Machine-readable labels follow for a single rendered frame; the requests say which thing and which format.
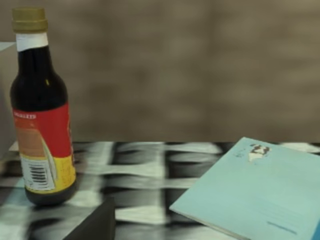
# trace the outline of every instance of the bottle base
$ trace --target bottle base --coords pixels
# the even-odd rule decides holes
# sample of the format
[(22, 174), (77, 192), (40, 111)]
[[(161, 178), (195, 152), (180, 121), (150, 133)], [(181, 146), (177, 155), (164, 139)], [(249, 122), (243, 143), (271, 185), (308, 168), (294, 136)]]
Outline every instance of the bottle base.
[(71, 199), (76, 191), (77, 181), (74, 181), (74, 183), (65, 190), (49, 194), (38, 194), (25, 188), (26, 197), (30, 202), (37, 206), (55, 206), (63, 204)]

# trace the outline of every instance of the light blue notebook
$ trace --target light blue notebook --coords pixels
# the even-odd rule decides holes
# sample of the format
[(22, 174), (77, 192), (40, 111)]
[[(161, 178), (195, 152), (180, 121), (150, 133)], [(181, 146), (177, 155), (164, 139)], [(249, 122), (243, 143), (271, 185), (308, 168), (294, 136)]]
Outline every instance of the light blue notebook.
[(170, 209), (239, 240), (320, 240), (320, 157), (244, 137)]

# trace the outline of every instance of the bottle cap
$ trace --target bottle cap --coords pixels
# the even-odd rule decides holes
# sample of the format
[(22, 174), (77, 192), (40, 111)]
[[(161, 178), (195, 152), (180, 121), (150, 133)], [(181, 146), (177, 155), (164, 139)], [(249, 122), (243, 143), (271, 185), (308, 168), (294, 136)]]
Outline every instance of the bottle cap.
[(12, 27), (18, 34), (45, 33), (48, 30), (45, 9), (42, 7), (13, 8)]

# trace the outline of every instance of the table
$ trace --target table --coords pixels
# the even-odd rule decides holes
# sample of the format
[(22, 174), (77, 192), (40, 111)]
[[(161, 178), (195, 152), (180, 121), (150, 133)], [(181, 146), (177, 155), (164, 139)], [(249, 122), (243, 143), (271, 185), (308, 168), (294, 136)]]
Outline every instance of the table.
[[(315, 143), (277, 143), (320, 155)], [(79, 190), (59, 207), (26, 199), (17, 145), (0, 161), (0, 240), (61, 240), (105, 197), (116, 206), (115, 240), (231, 240), (168, 211), (233, 143), (75, 142)]]

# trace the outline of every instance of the cartoon drawing on notebook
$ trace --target cartoon drawing on notebook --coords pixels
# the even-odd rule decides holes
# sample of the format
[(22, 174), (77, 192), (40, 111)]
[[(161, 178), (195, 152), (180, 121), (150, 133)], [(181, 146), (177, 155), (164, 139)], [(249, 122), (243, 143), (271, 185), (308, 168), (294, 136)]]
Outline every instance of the cartoon drawing on notebook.
[(259, 144), (251, 144), (252, 150), (249, 152), (249, 162), (252, 163), (254, 160), (261, 159), (271, 151), (270, 147), (262, 146)]

